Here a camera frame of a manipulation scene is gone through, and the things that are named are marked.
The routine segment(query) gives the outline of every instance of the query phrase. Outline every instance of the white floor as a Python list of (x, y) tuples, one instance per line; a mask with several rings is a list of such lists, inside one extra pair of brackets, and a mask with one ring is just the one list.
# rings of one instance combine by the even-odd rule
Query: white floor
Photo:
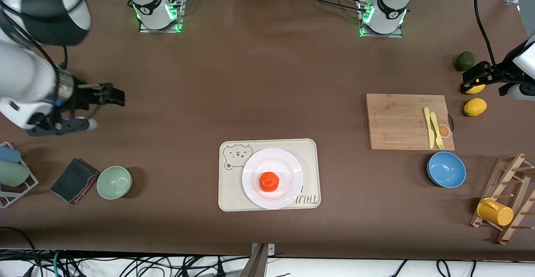
[[(217, 261), (216, 257), (205, 257), (195, 265), (212, 265)], [(82, 272), (88, 277), (118, 277), (131, 260), (113, 260), (110, 262), (98, 262), (87, 260), (80, 265)], [(247, 259), (226, 262), (224, 270), (226, 272), (243, 269)], [(267, 265), (266, 277), (390, 277), (401, 260), (363, 260), (363, 259), (300, 259), (300, 258), (271, 258)], [(171, 258), (173, 265), (181, 265), (182, 258)], [(472, 262), (448, 261), (449, 270), (452, 277), (469, 277)], [(4, 261), (0, 262), (0, 277), (20, 277), (30, 267), (28, 262)], [(176, 270), (170, 272), (169, 269), (150, 269), (145, 277), (168, 277), (176, 274)], [(194, 277), (200, 270), (189, 270), (189, 275)], [(206, 271), (202, 277), (209, 276), (207, 273), (216, 273), (214, 269)], [(40, 277), (38, 268), (35, 268), (33, 277)], [(133, 271), (128, 277), (135, 277)], [(535, 264), (512, 263), (512, 262), (477, 262), (474, 277), (533, 277), (535, 276)], [(50, 271), (46, 271), (45, 277), (54, 277)], [(409, 260), (401, 270), (398, 277), (441, 277), (436, 269), (435, 261)]]

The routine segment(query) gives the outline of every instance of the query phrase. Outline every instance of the bowl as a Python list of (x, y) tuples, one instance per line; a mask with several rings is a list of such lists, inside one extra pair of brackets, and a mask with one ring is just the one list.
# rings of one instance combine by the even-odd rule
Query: bowl
[(456, 188), (466, 178), (466, 167), (455, 154), (438, 152), (429, 159), (428, 175), (436, 185)]
[(97, 180), (99, 195), (107, 200), (118, 199), (132, 187), (132, 176), (122, 166), (112, 166), (105, 169)]

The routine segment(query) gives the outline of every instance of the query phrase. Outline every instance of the white plate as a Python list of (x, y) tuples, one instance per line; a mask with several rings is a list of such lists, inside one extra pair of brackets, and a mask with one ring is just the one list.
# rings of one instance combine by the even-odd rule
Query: white plate
[[(271, 193), (260, 189), (260, 176), (274, 172), (279, 188)], [(296, 200), (303, 187), (303, 169), (299, 161), (282, 149), (264, 149), (254, 153), (245, 163), (241, 175), (243, 190), (256, 205), (266, 209), (280, 209)]]

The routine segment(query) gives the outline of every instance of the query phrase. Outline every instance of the blue bowl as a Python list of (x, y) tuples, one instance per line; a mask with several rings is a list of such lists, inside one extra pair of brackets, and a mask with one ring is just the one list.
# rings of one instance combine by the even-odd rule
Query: blue bowl
[(456, 155), (450, 152), (438, 152), (429, 159), (428, 175), (436, 185), (456, 188), (466, 178), (466, 167)]

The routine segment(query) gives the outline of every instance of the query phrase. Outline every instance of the folded cloth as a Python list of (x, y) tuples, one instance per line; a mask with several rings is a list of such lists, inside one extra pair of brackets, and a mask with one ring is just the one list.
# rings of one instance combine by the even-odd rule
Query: folded cloth
[(90, 167), (79, 159), (72, 159), (65, 172), (61, 174), (59, 179), (54, 183), (50, 191), (55, 193), (58, 197), (71, 203), (74, 200), (78, 202), (80, 197), (89, 190), (89, 187), (95, 182), (95, 176), (99, 171)]

